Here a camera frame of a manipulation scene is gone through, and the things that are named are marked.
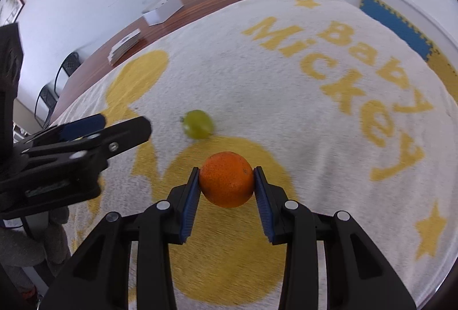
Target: blanket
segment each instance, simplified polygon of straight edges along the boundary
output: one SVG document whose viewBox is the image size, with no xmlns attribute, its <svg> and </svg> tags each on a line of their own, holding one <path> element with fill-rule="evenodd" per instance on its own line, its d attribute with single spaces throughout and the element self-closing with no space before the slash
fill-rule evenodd
<svg viewBox="0 0 458 310">
<path fill-rule="evenodd" d="M 184 134 L 194 109 L 212 117 L 209 139 Z M 70 207 L 72 251 L 107 212 L 142 212 L 233 151 L 313 212 L 348 211 L 417 304 L 458 255 L 457 104 L 416 52 L 344 0 L 243 0 L 210 14 L 115 68 L 57 123 L 98 112 L 108 125 L 145 116 L 153 134 L 111 159 L 100 197 Z M 170 257 L 178 308 L 278 307 L 285 246 L 267 241 L 254 197 L 234 209 L 202 197 Z M 319 264 L 325 309 L 321 245 Z"/>
</svg>

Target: green grape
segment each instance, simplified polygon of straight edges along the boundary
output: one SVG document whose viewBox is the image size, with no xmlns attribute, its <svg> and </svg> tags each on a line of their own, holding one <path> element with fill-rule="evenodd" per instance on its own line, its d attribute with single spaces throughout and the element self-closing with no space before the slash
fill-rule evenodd
<svg viewBox="0 0 458 310">
<path fill-rule="evenodd" d="M 189 111 L 183 118 L 183 129 L 189 138 L 205 139 L 214 131 L 212 118 L 202 110 Z"/>
</svg>

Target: silver screw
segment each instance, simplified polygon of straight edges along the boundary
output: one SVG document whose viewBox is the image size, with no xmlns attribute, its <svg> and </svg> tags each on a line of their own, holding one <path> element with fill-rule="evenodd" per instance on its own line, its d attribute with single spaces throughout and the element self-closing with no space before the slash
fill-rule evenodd
<svg viewBox="0 0 458 310">
<path fill-rule="evenodd" d="M 160 211 L 165 211 L 166 209 L 170 208 L 170 203 L 166 200 L 162 200 L 156 204 L 156 208 Z"/>
<path fill-rule="evenodd" d="M 287 202 L 285 202 L 285 208 L 294 210 L 294 209 L 299 208 L 299 204 L 295 202 L 294 200 L 288 200 Z"/>
<path fill-rule="evenodd" d="M 112 142 L 108 145 L 108 149 L 110 152 L 115 152 L 119 148 L 119 145 L 117 142 Z"/>
<path fill-rule="evenodd" d="M 70 155 L 70 159 L 79 159 L 80 157 L 85 156 L 87 153 L 88 152 L 86 150 L 75 152 L 74 154 Z"/>
<path fill-rule="evenodd" d="M 337 212 L 337 218 L 342 221 L 348 221 L 350 219 L 350 214 L 346 211 Z"/>
<path fill-rule="evenodd" d="M 108 222 L 114 222 L 116 221 L 117 219 L 119 218 L 119 214 L 117 214 L 116 212 L 110 212 L 106 215 L 105 219 L 108 221 Z"/>
</svg>

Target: orange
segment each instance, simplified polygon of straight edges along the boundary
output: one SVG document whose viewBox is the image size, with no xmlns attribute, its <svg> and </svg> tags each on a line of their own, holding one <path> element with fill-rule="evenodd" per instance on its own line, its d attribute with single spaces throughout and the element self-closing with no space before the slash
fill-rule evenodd
<svg viewBox="0 0 458 310">
<path fill-rule="evenodd" d="M 235 152 L 211 155 L 199 171 L 199 184 L 209 202 L 234 208 L 253 195 L 255 179 L 250 164 Z"/>
</svg>

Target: fleece tablecloth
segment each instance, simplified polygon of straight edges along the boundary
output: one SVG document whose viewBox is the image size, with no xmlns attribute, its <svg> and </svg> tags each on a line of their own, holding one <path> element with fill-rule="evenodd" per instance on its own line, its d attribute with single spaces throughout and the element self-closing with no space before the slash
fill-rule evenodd
<svg viewBox="0 0 458 310">
<path fill-rule="evenodd" d="M 213 118 L 211 138 L 183 133 L 193 109 Z M 58 123 L 98 112 L 108 125 L 146 116 L 153 134 L 111 160 L 100 197 L 70 207 L 73 251 L 107 212 L 142 212 L 209 155 L 234 151 L 313 212 L 347 210 L 417 304 L 457 257 L 457 104 L 405 42 L 344 0 L 244 0 L 210 14 L 114 69 Z M 285 246 L 269 245 L 254 198 L 223 209 L 202 197 L 170 255 L 180 309 L 278 307 Z M 135 308 L 135 247 L 131 263 Z M 319 263 L 324 309 L 321 246 Z"/>
</svg>

